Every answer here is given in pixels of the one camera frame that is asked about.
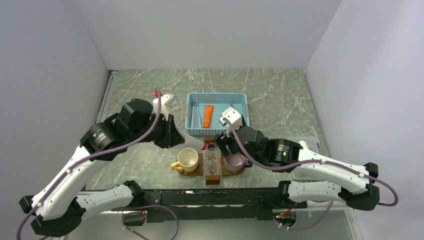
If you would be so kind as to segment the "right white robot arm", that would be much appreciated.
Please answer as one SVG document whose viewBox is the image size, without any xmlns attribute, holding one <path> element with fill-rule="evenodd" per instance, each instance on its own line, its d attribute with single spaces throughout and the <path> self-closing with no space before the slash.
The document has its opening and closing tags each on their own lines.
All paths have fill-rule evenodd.
<svg viewBox="0 0 424 240">
<path fill-rule="evenodd" d="M 378 166 L 344 163 L 316 153 L 298 142 L 269 139 L 259 130 L 243 126 L 235 133 L 214 136 L 221 153 L 241 154 L 254 165 L 275 173 L 288 173 L 292 180 L 278 185 L 276 203 L 287 208 L 305 201 L 335 201 L 361 211 L 372 211 L 380 202 L 374 185 Z"/>
</svg>

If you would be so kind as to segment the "light blue plastic basket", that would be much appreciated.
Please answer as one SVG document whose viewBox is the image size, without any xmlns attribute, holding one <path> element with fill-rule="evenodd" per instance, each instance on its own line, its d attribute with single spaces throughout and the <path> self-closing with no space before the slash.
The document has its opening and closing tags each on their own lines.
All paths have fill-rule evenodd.
<svg viewBox="0 0 424 240">
<path fill-rule="evenodd" d="M 190 128 L 192 104 L 199 104 L 201 119 L 204 123 L 205 105 L 213 105 L 213 113 L 210 122 L 210 128 L 199 128 L 199 119 L 197 107 L 195 107 L 194 128 Z M 247 126 L 250 125 L 248 98 L 244 93 L 234 92 L 191 92 L 186 98 L 186 117 L 184 126 L 191 136 L 214 136 L 226 129 L 221 125 L 219 119 L 222 112 L 229 106 L 234 107 L 244 118 Z"/>
</svg>

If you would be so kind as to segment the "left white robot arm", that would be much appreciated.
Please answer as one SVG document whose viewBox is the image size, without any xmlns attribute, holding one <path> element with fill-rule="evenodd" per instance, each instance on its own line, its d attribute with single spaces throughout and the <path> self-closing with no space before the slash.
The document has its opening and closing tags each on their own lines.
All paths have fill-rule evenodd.
<svg viewBox="0 0 424 240">
<path fill-rule="evenodd" d="M 92 125 L 55 178 L 38 194 L 19 201 L 26 216 L 33 216 L 34 233 L 62 237 L 101 212 L 145 206 L 144 191 L 134 180 L 88 196 L 80 196 L 79 192 L 94 173 L 132 144 L 152 142 L 162 149 L 183 144 L 185 139 L 169 113 L 175 102 L 171 94 L 158 96 L 152 102 L 132 99 L 120 112 Z"/>
</svg>

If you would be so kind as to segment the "brown oval wooden tray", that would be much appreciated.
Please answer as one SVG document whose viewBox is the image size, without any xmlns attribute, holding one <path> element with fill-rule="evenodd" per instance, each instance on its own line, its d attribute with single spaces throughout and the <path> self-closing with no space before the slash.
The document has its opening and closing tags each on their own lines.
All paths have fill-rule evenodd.
<svg viewBox="0 0 424 240">
<path fill-rule="evenodd" d="M 241 169 L 239 169 L 236 172 L 229 171 L 225 168 L 225 158 L 223 156 L 220 157 L 220 161 L 217 160 L 203 160 L 203 154 L 198 154 L 198 165 L 194 171 L 187 172 L 183 170 L 176 161 L 174 163 L 173 170 L 177 171 L 182 176 L 237 176 L 240 175 L 244 170 L 245 167 L 243 166 Z"/>
</svg>

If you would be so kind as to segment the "mauve ceramic cup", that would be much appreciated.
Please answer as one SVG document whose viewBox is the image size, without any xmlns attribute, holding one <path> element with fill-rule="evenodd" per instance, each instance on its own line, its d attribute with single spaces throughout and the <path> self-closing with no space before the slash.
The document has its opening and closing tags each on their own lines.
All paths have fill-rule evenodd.
<svg viewBox="0 0 424 240">
<path fill-rule="evenodd" d="M 252 162 L 242 154 L 229 155 L 223 160 L 225 169 L 231 173 L 237 173 L 241 169 L 252 167 Z"/>
</svg>

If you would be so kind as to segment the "yellow ceramic mug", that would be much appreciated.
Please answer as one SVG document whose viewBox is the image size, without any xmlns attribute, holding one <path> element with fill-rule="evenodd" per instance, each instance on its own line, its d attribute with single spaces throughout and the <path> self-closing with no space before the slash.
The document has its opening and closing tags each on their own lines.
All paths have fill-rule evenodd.
<svg viewBox="0 0 424 240">
<path fill-rule="evenodd" d="M 177 155 L 177 161 L 170 165 L 176 171 L 193 172 L 198 167 L 199 155 L 193 148 L 184 148 Z"/>
</svg>

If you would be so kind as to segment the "clear holder with brown ends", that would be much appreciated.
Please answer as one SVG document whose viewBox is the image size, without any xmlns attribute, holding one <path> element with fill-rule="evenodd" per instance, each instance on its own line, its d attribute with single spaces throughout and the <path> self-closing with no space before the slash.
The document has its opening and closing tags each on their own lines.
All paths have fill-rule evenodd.
<svg viewBox="0 0 424 240">
<path fill-rule="evenodd" d="M 221 152 L 217 148 L 208 148 L 202 157 L 205 184 L 219 185 L 222 179 Z"/>
</svg>

